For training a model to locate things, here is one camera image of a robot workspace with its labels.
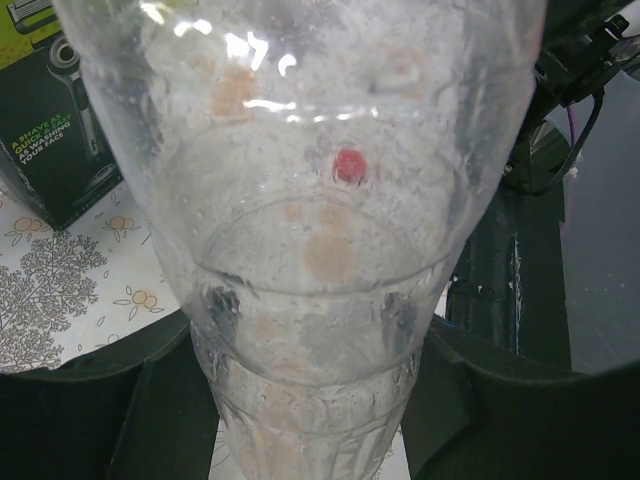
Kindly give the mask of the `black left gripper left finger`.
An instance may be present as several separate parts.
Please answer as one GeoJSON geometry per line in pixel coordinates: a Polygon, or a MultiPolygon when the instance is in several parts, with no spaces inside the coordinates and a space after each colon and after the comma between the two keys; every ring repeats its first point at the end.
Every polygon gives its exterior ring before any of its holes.
{"type": "Polygon", "coordinates": [[[175,312],[55,370],[1,377],[4,479],[206,479],[218,412],[175,312]]]}

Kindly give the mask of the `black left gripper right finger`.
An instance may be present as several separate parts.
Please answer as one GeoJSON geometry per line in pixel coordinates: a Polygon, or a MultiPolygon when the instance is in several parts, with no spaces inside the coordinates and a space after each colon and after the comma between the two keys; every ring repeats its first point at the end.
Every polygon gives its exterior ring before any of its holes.
{"type": "Polygon", "coordinates": [[[596,375],[434,317],[402,420],[413,479],[636,479],[639,366],[596,375]]]}

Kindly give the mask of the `clear plastic bottle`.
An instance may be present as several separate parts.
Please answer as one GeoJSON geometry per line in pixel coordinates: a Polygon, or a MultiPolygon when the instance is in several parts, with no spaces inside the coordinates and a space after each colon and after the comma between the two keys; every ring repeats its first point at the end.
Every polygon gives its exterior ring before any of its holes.
{"type": "Polygon", "coordinates": [[[58,1],[248,479],[368,479],[535,88],[543,1],[58,1]],[[361,185],[332,176],[341,149],[361,185]]]}

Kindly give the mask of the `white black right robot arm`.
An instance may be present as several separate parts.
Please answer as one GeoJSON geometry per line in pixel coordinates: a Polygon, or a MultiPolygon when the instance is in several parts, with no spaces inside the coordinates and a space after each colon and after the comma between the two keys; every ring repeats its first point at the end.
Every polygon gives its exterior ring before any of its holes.
{"type": "Polygon", "coordinates": [[[639,36],[627,36],[630,19],[622,11],[631,3],[550,1],[547,3],[542,48],[535,65],[536,89],[502,184],[527,196],[552,190],[569,173],[602,110],[605,86],[639,58],[639,36]],[[533,144],[545,118],[556,107],[570,106],[590,96],[593,107],[569,152],[553,166],[534,162],[533,144]]]}

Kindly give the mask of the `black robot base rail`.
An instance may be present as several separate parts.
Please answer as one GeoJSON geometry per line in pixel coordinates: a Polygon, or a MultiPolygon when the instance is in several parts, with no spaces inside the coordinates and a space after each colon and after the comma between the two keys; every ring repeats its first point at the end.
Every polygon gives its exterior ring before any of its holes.
{"type": "Polygon", "coordinates": [[[571,369],[564,220],[562,185],[539,196],[500,187],[454,269],[446,320],[512,353],[571,369]]]}

